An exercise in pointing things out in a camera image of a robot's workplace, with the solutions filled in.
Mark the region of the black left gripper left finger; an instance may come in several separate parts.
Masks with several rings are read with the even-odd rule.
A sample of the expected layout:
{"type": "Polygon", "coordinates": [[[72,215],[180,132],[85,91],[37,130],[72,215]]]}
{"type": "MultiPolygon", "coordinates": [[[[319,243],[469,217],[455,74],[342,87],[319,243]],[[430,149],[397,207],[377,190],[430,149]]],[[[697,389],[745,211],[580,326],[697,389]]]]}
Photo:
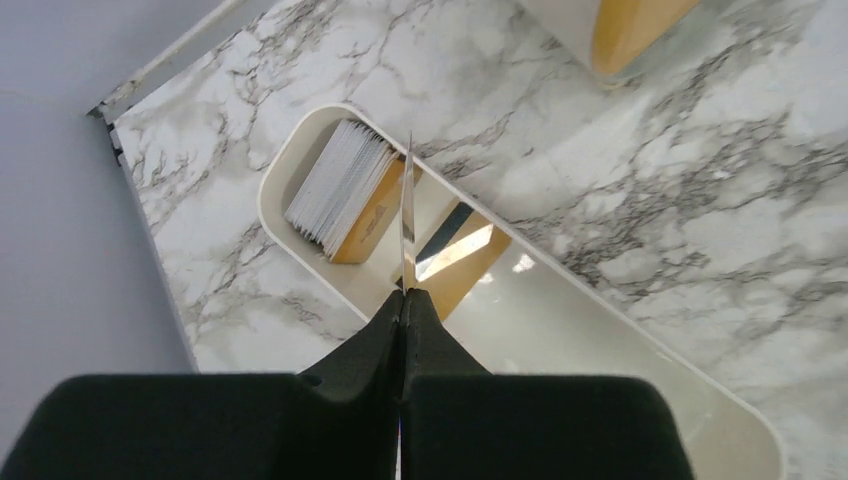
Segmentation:
{"type": "Polygon", "coordinates": [[[404,297],[301,373],[85,375],[39,403],[5,479],[391,479],[404,297]]]}

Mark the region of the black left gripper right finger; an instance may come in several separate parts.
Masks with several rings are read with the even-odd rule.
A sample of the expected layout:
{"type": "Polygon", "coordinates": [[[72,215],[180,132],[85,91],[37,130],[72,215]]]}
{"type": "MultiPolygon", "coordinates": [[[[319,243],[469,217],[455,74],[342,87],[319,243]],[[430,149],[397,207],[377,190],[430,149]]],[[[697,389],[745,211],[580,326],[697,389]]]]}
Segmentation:
{"type": "Polygon", "coordinates": [[[406,479],[689,479],[671,409],[618,375],[486,370],[407,291],[401,472],[406,479]]]}

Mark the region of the gold card with black stripe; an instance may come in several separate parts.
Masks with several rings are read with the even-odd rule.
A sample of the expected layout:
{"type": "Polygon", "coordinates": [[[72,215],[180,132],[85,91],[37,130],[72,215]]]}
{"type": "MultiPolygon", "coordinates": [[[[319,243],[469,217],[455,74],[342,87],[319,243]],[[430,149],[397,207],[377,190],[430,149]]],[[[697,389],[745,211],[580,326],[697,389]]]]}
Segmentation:
{"type": "Polygon", "coordinates": [[[404,295],[414,287],[416,282],[415,271],[415,225],[414,225],[414,188],[415,188],[415,161],[412,151],[412,132],[409,132],[406,157],[404,162],[404,173],[402,182],[402,195],[400,201],[400,243],[401,243],[401,288],[404,295]]]}

